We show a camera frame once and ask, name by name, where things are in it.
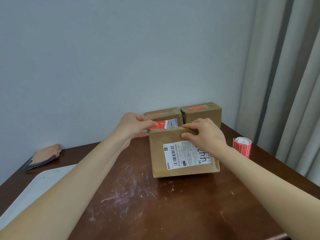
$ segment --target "person's left hand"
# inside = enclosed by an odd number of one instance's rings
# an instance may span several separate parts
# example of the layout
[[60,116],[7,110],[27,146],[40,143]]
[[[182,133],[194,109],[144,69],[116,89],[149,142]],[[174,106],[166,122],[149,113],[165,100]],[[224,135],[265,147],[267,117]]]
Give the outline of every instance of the person's left hand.
[[129,146],[132,138],[145,137],[149,135],[147,132],[141,132],[142,130],[150,129],[156,125],[156,122],[147,119],[142,115],[125,113],[113,133],[126,138],[126,141],[122,146],[122,149],[125,149]]

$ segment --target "person's right arm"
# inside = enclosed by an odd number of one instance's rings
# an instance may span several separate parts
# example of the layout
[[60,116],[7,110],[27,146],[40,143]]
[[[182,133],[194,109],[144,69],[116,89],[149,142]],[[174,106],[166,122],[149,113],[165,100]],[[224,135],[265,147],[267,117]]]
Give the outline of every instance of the person's right arm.
[[199,131],[181,136],[234,173],[292,240],[320,239],[320,200],[227,146],[222,131],[210,119],[197,119],[183,127]]

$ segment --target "brown wooden table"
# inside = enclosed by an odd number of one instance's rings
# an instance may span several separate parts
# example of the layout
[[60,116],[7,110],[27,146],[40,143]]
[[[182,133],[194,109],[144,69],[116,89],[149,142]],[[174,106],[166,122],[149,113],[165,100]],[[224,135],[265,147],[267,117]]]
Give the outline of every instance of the brown wooden table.
[[[228,145],[240,136],[222,124]],[[34,177],[78,163],[97,143],[63,150],[46,165],[17,170],[0,186],[0,215]],[[320,187],[252,146],[250,159],[320,199]],[[221,171],[153,178],[148,138],[134,139],[102,182],[69,239],[284,239],[286,234],[249,190]]]

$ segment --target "light blue wall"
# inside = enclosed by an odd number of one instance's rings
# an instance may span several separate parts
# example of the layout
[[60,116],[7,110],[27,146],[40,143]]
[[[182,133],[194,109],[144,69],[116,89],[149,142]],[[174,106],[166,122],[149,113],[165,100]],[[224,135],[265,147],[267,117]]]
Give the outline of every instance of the light blue wall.
[[127,111],[213,101],[235,127],[256,0],[0,0],[0,184]]

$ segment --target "white board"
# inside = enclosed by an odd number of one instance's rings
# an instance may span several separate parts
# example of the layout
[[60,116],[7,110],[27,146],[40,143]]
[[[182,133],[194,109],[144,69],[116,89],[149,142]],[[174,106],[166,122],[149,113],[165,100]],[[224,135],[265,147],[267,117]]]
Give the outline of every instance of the white board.
[[73,169],[75,165],[76,164],[50,169],[39,173],[0,217],[0,230],[31,205],[32,202],[50,189],[56,182]]

